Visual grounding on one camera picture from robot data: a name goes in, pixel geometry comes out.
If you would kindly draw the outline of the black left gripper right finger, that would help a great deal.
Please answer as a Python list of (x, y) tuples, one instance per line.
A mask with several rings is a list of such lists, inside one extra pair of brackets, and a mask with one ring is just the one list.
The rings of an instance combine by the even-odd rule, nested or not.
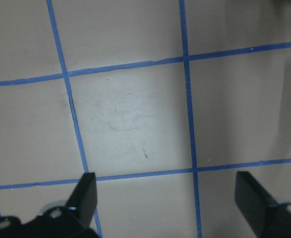
[(237, 171), (235, 204), (258, 238), (291, 238), (291, 202), (275, 199), (248, 171)]

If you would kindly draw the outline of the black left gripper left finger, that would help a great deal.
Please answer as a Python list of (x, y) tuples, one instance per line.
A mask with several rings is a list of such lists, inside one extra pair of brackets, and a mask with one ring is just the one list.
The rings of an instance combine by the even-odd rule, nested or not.
[(96, 238), (90, 228), (97, 206), (95, 173), (84, 173), (63, 206), (46, 210), (25, 224), (26, 238)]

